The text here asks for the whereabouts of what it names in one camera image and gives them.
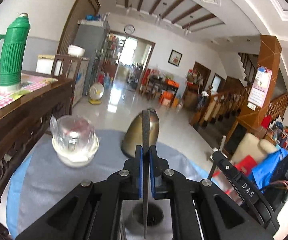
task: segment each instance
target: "refrigerator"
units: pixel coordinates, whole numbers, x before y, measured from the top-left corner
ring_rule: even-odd
[[[110,27],[107,21],[80,20],[78,21],[78,25],[79,27],[73,45],[85,49],[83,56],[90,59],[83,87],[83,95],[87,95],[90,86],[95,83],[101,69],[105,56],[103,48],[106,47],[106,36],[110,31]]]

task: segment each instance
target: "wooden staircase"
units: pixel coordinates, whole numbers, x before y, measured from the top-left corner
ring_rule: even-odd
[[[243,104],[247,103],[250,89],[251,85],[211,95],[194,114],[190,125],[212,148],[218,148],[223,135],[228,135]],[[283,117],[287,106],[288,96],[283,94],[271,101],[266,115],[271,115],[273,120]]]
[[[245,70],[245,81],[248,82],[248,84],[252,84],[255,80],[256,72],[257,72],[257,65],[253,64],[253,62],[250,59],[250,54],[247,53],[241,53],[239,52],[238,55],[240,56],[240,61],[242,62],[242,67]],[[252,55],[253,58],[258,58],[258,55]]]

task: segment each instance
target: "fan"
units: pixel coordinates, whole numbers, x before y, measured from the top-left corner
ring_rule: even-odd
[[[101,83],[95,83],[91,86],[90,91],[90,100],[89,102],[92,105],[99,105],[101,103],[100,99],[102,98],[104,94],[104,87]]]

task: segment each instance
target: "calendar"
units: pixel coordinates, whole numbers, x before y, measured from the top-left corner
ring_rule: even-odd
[[[255,79],[248,96],[248,102],[263,107],[269,89],[271,75],[272,71],[266,69],[264,73],[261,73],[260,80]]]

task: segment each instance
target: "stair railing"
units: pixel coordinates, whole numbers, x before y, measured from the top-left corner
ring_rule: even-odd
[[[288,106],[288,95],[284,93],[273,99],[266,112],[266,116],[270,115],[272,120],[275,120],[279,115],[283,117]]]
[[[253,83],[255,80],[257,67],[253,65],[247,53],[238,53],[238,54],[240,56],[240,61],[242,62],[242,67],[245,70],[246,74],[245,81]]]
[[[242,107],[250,89],[251,86],[248,86],[210,95],[204,106],[194,114],[190,124],[199,122],[199,125],[204,125],[211,120],[221,118],[226,113],[236,112]]]

